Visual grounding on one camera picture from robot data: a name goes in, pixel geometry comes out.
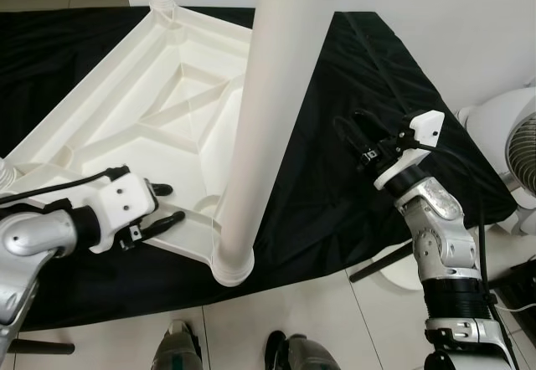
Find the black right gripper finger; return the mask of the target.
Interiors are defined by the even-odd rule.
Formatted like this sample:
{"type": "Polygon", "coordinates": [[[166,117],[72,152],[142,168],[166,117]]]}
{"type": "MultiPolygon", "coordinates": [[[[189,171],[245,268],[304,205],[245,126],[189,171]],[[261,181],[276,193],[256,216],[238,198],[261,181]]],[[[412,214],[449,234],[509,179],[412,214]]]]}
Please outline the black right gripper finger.
{"type": "Polygon", "coordinates": [[[333,118],[333,128],[338,137],[353,153],[359,166],[367,166],[368,160],[364,158],[364,153],[368,150],[368,142],[364,133],[353,119],[336,116],[333,118]]]}
{"type": "Polygon", "coordinates": [[[367,110],[356,110],[352,114],[352,124],[352,139],[360,146],[375,146],[392,137],[383,122],[367,110]]]}

